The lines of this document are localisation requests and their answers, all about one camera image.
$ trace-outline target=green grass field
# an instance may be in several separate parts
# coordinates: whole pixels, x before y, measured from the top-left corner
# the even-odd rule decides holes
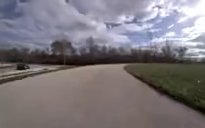
[[[126,66],[135,77],[205,113],[205,65],[135,64]]]

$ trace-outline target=dark car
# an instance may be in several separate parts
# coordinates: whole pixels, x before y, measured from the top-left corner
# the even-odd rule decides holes
[[[16,65],[16,70],[27,70],[30,69],[30,66],[28,66],[27,64],[17,64]]]

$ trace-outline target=bare tree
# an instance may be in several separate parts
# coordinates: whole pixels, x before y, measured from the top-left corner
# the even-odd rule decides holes
[[[71,53],[73,47],[68,40],[57,40],[51,44],[51,50],[54,55],[61,55],[64,64],[66,64],[66,55]]]

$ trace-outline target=curved road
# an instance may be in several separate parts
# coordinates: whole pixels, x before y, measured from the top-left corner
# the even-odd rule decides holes
[[[0,86],[0,128],[205,128],[205,116],[100,65]]]

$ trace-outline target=blue sky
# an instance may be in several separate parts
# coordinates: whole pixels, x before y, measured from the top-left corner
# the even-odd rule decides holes
[[[200,54],[205,43],[188,41],[203,33],[205,0],[0,0],[0,44],[37,48],[93,36],[109,45],[173,40]]]

